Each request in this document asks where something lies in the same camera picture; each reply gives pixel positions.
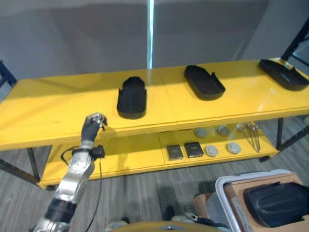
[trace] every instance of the small black box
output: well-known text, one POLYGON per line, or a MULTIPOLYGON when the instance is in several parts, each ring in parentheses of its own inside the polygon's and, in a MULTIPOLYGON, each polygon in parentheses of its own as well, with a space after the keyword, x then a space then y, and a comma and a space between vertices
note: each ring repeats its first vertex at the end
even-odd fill
POLYGON ((167 146, 169 160, 181 160, 183 158, 182 150, 179 145, 167 146))
POLYGON ((189 158, 200 157, 204 154, 199 142, 186 143, 184 148, 189 158))

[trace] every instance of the white bin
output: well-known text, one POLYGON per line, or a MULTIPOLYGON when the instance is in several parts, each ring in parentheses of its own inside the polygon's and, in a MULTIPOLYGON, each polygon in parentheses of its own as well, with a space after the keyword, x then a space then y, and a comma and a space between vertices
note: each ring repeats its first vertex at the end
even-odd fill
POLYGON ((275 169, 267 172, 248 173, 240 175, 222 176, 216 181, 216 191, 207 199, 206 209, 209 217, 216 223, 223 223, 233 231, 241 232, 233 210, 224 193, 224 186, 227 183, 240 180, 249 180, 272 175, 291 173, 285 169, 275 169))

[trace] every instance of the lower shelf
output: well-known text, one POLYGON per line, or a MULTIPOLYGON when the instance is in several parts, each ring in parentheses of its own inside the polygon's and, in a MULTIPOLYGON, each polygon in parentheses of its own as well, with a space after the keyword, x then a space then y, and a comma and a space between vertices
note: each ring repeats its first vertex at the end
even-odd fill
MULTIPOLYGON (((99 162, 101 162, 102 166, 102 176, 111 177, 262 156, 272 157, 277 154, 278 151, 262 131, 259 130, 258 132, 261 150, 257 153, 248 143, 246 137, 235 129, 235 124, 227 126, 231 131, 228 137, 220 136, 217 133, 217 127, 207 127, 204 128, 207 131, 207 137, 204 139, 196 137, 194 129, 189 129, 112 139, 105 138, 97 141, 96 145, 104 146, 106 156, 101 160, 96 160, 95 170, 90 179, 100 178, 99 162), (198 158, 188 158, 184 149, 184 143, 187 142, 199 142, 204 155, 198 158), (237 155, 229 153, 226 149, 226 145, 229 142, 238 143, 241 146, 241 152, 237 155), (169 161, 166 150, 167 145, 180 145, 183 159, 169 161), (215 145, 219 150, 219 154, 214 158, 205 155, 205 147, 207 145, 215 145)), ((55 185, 60 182, 67 171, 67 166, 60 159, 60 155, 64 150, 76 145, 78 143, 53 145, 39 183, 41 187, 45 188, 48 185, 55 185)), ((67 152, 65 158, 70 160, 71 152, 67 152)))

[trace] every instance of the metal tool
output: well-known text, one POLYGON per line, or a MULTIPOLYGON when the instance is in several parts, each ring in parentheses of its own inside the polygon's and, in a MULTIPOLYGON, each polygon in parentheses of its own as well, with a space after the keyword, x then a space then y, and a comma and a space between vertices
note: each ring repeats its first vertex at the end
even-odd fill
POLYGON ((254 144, 252 144, 252 142, 249 139, 249 136, 246 134, 244 127, 239 123, 236 125, 236 129, 240 132, 242 132, 244 134, 244 136, 247 138, 248 142, 251 144, 251 146, 253 146, 254 148, 254 144))
POLYGON ((252 127, 252 131, 253 131, 254 138, 255 138, 255 142, 256 142, 256 149, 257 149, 257 152, 260 152, 260 150, 261 150, 261 145, 260 145, 260 139, 259 139, 258 129, 259 129, 259 126, 257 126, 257 125, 255 125, 255 126, 252 127))
POLYGON ((253 135, 252 135, 252 128, 253 128, 253 124, 252 123, 246 123, 245 126, 249 129, 249 135, 250 135, 250 138, 251 138, 251 142, 252 142, 252 145, 253 145, 253 148, 257 151, 257 148, 255 148, 255 144, 254 144, 254 141, 253 141, 253 135))

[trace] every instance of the cardboard box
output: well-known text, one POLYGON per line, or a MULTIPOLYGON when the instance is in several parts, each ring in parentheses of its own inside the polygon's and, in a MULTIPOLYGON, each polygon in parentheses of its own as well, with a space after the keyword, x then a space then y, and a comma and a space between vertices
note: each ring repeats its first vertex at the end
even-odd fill
POLYGON ((298 176, 294 173, 291 174, 281 174, 269 177, 243 180, 232 182, 224 188, 225 194, 229 200, 229 203, 233 209, 235 217, 239 226, 243 232, 308 232, 309 231, 309 216, 305 216, 303 221, 291 223, 285 226, 267 228, 258 224, 246 206, 243 198, 243 193, 245 189, 272 184, 276 182, 289 183, 296 182, 302 184, 298 176))

